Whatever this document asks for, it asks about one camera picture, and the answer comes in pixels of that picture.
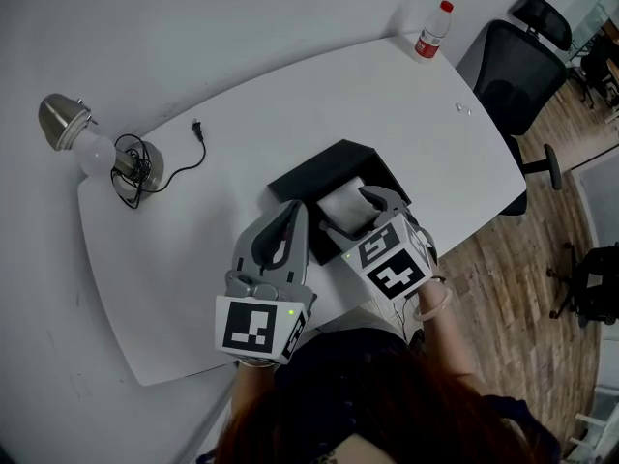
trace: bracelet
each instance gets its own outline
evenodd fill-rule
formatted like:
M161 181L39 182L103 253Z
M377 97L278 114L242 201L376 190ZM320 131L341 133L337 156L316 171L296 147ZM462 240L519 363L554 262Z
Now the bracelet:
M413 313L413 319L415 321L428 321L434 318L438 313L440 313L443 309L445 309L449 303L454 298L454 291L449 287L445 287L445 297L443 300L435 307L433 307L427 313L421 314L421 306L418 305L415 308L415 312Z
M247 362L245 360L238 360L240 364L242 364L243 366L247 366L247 367L271 367L271 366L275 366L274 362L264 362L261 364L251 364L250 362Z

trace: plastic bottle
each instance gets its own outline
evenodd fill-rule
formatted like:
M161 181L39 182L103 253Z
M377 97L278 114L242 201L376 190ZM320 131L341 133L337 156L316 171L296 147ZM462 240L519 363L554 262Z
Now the plastic bottle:
M441 2L441 6L427 18L417 44L415 44L415 60L426 64L436 54L443 38L452 24L452 10L454 5L447 0Z

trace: lamp base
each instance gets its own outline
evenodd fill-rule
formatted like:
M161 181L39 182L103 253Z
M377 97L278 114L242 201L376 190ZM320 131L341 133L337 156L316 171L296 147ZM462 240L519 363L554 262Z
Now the lamp base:
M146 180L142 183L142 193L140 194L140 199L147 199L153 193L148 191L157 190L159 185L162 183L163 177L163 156L162 152L160 152L152 143L148 141L135 141L134 143L127 146L125 151L136 150L138 153L145 149L148 152L148 156L151 161L151 169L148 174ZM132 201L137 193L135 188L132 188L128 184L125 184L120 177L114 177L113 179L114 188L116 192L128 201Z

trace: bottle cap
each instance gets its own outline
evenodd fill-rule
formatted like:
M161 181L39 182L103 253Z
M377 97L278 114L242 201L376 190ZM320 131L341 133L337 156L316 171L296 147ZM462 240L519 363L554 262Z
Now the bottle cap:
M454 9L454 4L452 2L448 2L447 0L443 0L441 2L441 9L445 12L451 12Z

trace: black cable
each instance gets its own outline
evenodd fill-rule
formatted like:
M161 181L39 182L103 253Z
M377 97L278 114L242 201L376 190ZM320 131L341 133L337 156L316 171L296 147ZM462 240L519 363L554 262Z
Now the black cable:
M404 341L406 343L408 343L408 338L406 338L406 315L404 314L404 308L406 307L406 304L410 301L410 298L406 298L404 299L404 304L402 305L402 313L401 316L398 314L398 310L396 309L396 305L394 304L394 313L396 314L396 317L398 318L399 323L402 326L402 334L404 335Z
M125 151L125 153L127 153L127 155L132 157L135 161L135 168L131 175L126 176L120 170L116 168L112 168L110 172L110 179L112 181L112 185L114 184L114 178L120 177L120 179L125 184L135 189L135 196L133 198L125 198L121 194L118 194L118 197L120 197L123 203L129 206L132 210L136 210L139 207L139 203L142 198L142 193L148 192L149 194L155 194L157 192L162 192L170 185L170 182L172 182L172 179L177 174L180 174L181 172L184 172L186 170L192 170L193 168L197 168L198 166L202 164L204 159L206 159L206 145L204 144L204 136L202 135L202 129L200 127L199 122L195 120L193 121L192 131L195 137L197 137L197 140L202 145L202 157L200 157L200 160L197 163L190 165L190 166L185 166L183 168L179 168L175 170L174 172L172 172L172 174L168 177L167 182L163 185L163 187L155 189L155 190L148 190L143 187L144 182L148 180L148 177L151 173L151 167L152 167L151 157L150 157L150 154L148 153L148 149L146 148L146 145L144 144L144 141L142 141L142 139L140 139L139 137L133 134L123 134L118 139L116 139L114 146L117 146L118 142L124 137L132 137L137 142L139 142L141 150L142 150L141 154L135 148L131 148Z

